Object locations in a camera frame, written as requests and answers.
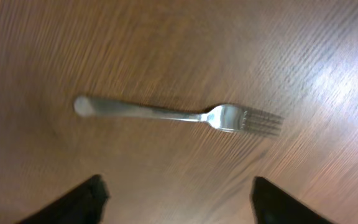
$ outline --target wood grain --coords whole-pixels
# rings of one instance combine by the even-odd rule
[[[286,120],[264,139],[83,119],[82,93]],[[253,223],[255,175],[358,223],[358,1],[0,0],[0,223],[93,174],[104,223]]]

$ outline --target metal fork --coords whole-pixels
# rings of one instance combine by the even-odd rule
[[[78,115],[84,117],[121,116],[204,122],[221,131],[249,132],[262,136],[278,136],[283,122],[281,116],[236,105],[219,105],[207,113],[192,114],[117,100],[79,96],[74,102],[74,109]]]

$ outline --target tabletop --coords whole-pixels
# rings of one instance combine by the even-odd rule
[[[82,118],[82,94],[285,121],[263,138]],[[358,1],[0,0],[0,223],[93,174],[103,223],[253,223],[257,175],[358,223]]]

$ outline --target utensil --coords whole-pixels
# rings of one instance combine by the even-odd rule
[[[184,113],[161,108],[124,103],[88,96],[79,96],[74,109],[80,116],[120,116],[136,118],[174,119],[203,122],[227,132],[255,133],[262,136],[278,136],[283,118],[261,110],[237,105],[219,105],[207,113]]]

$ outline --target wooden table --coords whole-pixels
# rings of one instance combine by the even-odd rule
[[[286,117],[277,139],[78,117],[79,94]],[[104,223],[253,223],[256,175],[358,223],[358,1],[0,1],[0,223],[93,174]]]

